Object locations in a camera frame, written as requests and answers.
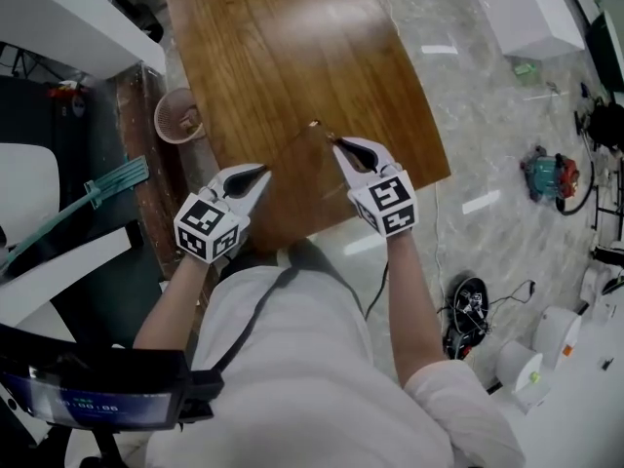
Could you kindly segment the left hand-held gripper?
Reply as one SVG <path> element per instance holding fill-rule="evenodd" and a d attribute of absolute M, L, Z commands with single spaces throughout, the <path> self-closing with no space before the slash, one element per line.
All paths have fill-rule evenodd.
<path fill-rule="evenodd" d="M 258 163 L 218 172 L 214 186 L 190 193 L 175 216 L 177 246 L 207 264 L 229 253 L 240 243 L 270 179 L 271 171 Z"/>

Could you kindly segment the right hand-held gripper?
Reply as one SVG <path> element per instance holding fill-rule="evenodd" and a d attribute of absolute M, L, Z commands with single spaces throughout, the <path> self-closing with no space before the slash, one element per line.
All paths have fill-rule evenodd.
<path fill-rule="evenodd" d="M 384 145 L 363 137 L 340 137 L 332 151 L 346 183 L 356 187 L 348 191 L 349 200 L 375 232 L 389 238 L 417 224 L 409 174 L 399 164 L 390 164 L 393 157 Z"/>

